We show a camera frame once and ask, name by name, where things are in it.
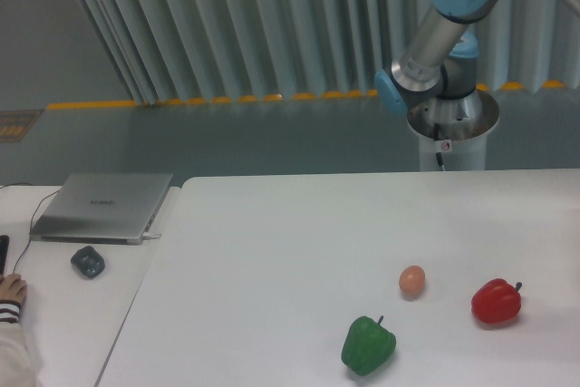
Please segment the person's hand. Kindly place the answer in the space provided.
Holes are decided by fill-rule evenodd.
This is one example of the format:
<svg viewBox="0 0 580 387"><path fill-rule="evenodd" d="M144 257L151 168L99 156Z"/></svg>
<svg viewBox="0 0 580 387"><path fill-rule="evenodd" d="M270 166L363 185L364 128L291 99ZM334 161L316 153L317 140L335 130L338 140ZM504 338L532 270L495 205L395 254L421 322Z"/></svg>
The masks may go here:
<svg viewBox="0 0 580 387"><path fill-rule="evenodd" d="M27 296L27 283L19 274L1 276L0 300L22 305Z"/></svg>

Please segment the white sleeved forearm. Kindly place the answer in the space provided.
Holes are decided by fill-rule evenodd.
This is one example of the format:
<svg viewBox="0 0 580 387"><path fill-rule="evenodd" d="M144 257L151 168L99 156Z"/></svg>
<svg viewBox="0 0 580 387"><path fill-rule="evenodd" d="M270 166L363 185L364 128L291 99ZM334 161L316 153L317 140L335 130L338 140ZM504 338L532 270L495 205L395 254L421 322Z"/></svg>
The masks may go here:
<svg viewBox="0 0 580 387"><path fill-rule="evenodd" d="M1 301L1 385L35 386L36 376L28 353L22 326L21 305Z"/></svg>

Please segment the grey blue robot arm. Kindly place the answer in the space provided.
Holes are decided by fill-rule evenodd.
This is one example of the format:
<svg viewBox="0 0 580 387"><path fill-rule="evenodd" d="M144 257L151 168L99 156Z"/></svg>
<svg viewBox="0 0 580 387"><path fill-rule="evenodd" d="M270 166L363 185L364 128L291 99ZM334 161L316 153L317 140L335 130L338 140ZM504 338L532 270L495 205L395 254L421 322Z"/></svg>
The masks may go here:
<svg viewBox="0 0 580 387"><path fill-rule="evenodd" d="M574 12L579 0L562 0ZM467 28L493 9L498 0L430 0L431 6L405 52L375 75L382 103L405 113L431 97L462 99L472 94L475 80L462 83L448 63Z"/></svg>

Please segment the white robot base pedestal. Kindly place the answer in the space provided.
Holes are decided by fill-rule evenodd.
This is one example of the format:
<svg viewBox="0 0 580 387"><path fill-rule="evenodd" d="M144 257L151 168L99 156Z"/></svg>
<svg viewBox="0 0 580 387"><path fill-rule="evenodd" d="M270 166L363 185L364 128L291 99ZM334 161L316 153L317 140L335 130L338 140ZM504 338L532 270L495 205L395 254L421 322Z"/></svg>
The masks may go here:
<svg viewBox="0 0 580 387"><path fill-rule="evenodd" d="M457 100L431 98L409 110L407 121L418 139L420 170L483 170L488 135L498 120L498 103L479 90Z"/></svg>

